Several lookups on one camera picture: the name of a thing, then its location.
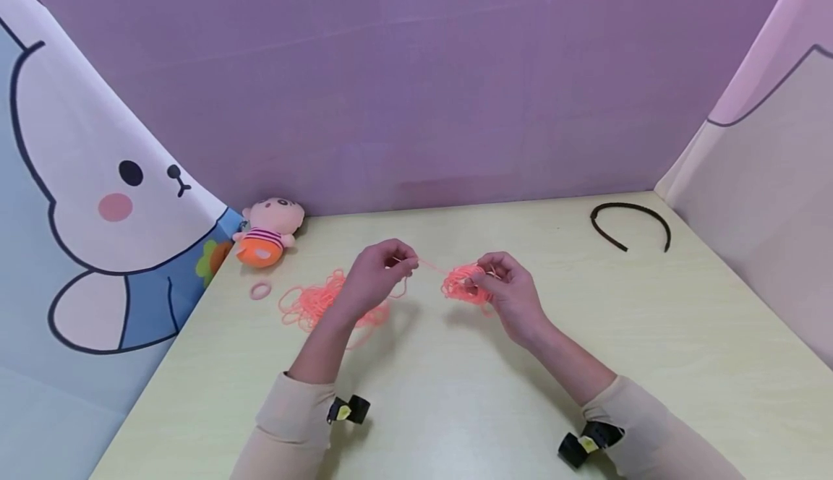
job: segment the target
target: orange shorts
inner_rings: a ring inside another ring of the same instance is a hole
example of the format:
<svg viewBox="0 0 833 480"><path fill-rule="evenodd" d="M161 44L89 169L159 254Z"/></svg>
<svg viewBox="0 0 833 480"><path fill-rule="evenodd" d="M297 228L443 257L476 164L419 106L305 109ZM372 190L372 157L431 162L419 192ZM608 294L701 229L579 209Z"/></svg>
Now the orange shorts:
<svg viewBox="0 0 833 480"><path fill-rule="evenodd" d="M283 247L265 239L244 238L237 249L237 259L250 267L274 265L283 255Z"/></svg>

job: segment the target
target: cartoon print curtain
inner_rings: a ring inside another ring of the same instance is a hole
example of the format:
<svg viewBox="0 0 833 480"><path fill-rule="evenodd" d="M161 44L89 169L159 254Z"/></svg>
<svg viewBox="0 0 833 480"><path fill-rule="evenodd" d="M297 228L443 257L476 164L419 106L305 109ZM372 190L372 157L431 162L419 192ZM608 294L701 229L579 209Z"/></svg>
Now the cartoon print curtain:
<svg viewBox="0 0 833 480"><path fill-rule="evenodd" d="M833 366L833 0L779 0L706 124L657 185Z"/></svg>
<svg viewBox="0 0 833 480"><path fill-rule="evenodd" d="M240 217L38 0L0 0L0 476L86 479Z"/></svg>

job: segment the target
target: toy's head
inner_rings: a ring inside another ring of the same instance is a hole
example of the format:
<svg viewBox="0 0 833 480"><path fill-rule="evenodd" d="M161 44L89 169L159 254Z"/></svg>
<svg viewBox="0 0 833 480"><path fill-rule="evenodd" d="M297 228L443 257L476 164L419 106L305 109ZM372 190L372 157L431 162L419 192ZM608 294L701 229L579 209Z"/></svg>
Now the toy's head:
<svg viewBox="0 0 833 480"><path fill-rule="evenodd" d="M304 208L282 197L271 197L243 210L243 218L253 228L265 228L280 234L292 234L304 221Z"/></svg>

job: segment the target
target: tangled pink string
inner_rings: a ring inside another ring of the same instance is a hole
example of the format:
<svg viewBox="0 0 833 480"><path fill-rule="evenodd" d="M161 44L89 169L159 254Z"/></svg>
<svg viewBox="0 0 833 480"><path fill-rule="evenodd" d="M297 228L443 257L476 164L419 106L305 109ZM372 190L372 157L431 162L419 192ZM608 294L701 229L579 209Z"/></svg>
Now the tangled pink string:
<svg viewBox="0 0 833 480"><path fill-rule="evenodd" d="M475 287L471 283L471 277L475 274L485 274L481 267L477 265L462 265L454 268L448 273L443 281L443 286L440 290L443 291L446 298L457 299L465 301L466 303L475 304L483 311L483 315L487 317L492 313L487 310L486 304L492 299L492 294L480 287Z"/></svg>
<svg viewBox="0 0 833 480"><path fill-rule="evenodd" d="M304 332L312 332L312 329L318 325L319 321L321 321L321 317L324 315L324 312L326 312L327 309L333 305L333 302L336 300L336 296L341 292L341 288L344 287L344 281L344 271L338 268L329 278L327 278L323 287L312 285L311 287L306 288L301 286L290 288L278 300L278 309L283 312L283 319L281 319L281 321L283 321L285 325L298 323L298 326L300 326ZM286 299L286 296L296 290L301 291L298 297L292 302L291 305L284 305L283 300ZM398 299L404 296L406 292L407 283L405 283L405 290L403 290L401 294L389 297ZM367 341L368 337L371 336L376 327L382 326L385 324L385 321L388 321L389 316L390 306L388 305L387 299L382 301L377 308L374 308L367 314L364 314L364 316L362 316L362 318L356 323L356 328L369 327L369 329L365 332L362 338L355 344L352 344L349 349L362 346L362 344Z"/></svg>
<svg viewBox="0 0 833 480"><path fill-rule="evenodd" d="M445 271L435 267L432 263L422 259L420 259L420 261L426 263L426 265L433 268L433 270L446 274ZM456 267L453 271L446 274L443 286L440 287L440 290L446 298L457 299L459 301L465 301L466 303L477 305L483 311L483 315L489 317L492 315L492 312L487 310L486 304L492 299L492 294L482 288L475 287L471 283L470 279L476 273L483 274L486 272L477 265L462 265L460 267ZM324 282L323 286L312 285L310 287L301 287L298 285L290 288L278 300L278 309L283 312L281 321L283 321L285 325L294 325L294 323L297 323L297 325L300 326L304 332L312 332L313 328L315 328L316 325L318 325L318 322L321 321L324 312L326 312L327 309L333 305L333 302L336 300L336 296L341 292L341 288L344 287L345 279L346 277L344 275L344 271L340 268L336 268L333 274L331 274L331 276L327 278L327 281ZM388 298L399 299L404 296L408 287L407 278L405 278L403 284L405 288L402 290L401 294L390 295ZM283 300L286 299L289 294L298 290L300 290L301 293L294 301L292 301L292 304L288 306L284 305ZM362 344L364 344L372 335L373 330L384 325L385 322L388 321L389 316L390 305L388 304L388 300L385 299L381 304L379 304L379 306L369 311L367 314L362 316L360 320L358 320L356 328L367 327L368 329L365 331L362 338L360 338L356 343L351 344L351 346L347 347L347 349L362 346Z"/></svg>

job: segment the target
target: plush doll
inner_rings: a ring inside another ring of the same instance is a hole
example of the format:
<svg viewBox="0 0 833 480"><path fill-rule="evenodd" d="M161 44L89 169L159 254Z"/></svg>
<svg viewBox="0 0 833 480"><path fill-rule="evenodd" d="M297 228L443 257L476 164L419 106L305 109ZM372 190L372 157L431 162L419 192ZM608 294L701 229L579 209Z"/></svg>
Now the plush doll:
<svg viewBox="0 0 833 480"><path fill-rule="evenodd" d="M295 245L292 234L304 221L304 208L282 197L271 197L243 210L249 223L245 233L235 233L237 259L250 267L268 267L278 262L284 249Z"/></svg>

